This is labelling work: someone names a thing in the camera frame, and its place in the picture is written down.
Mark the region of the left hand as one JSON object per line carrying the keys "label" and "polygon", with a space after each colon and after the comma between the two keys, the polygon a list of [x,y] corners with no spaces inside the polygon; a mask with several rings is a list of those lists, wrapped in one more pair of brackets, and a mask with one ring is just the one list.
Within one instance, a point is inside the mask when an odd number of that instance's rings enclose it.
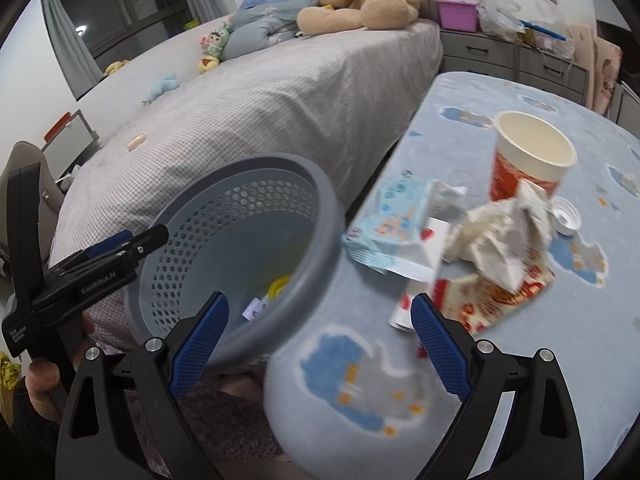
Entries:
{"label": "left hand", "polygon": [[[81,341],[72,359],[75,370],[78,369],[86,351],[94,346],[91,335],[96,328],[88,312],[82,314],[81,327],[85,338]],[[51,392],[58,388],[60,382],[60,372],[54,363],[35,360],[29,364],[25,375],[25,385],[30,403],[40,416],[50,422],[61,421],[62,412],[51,398]]]}

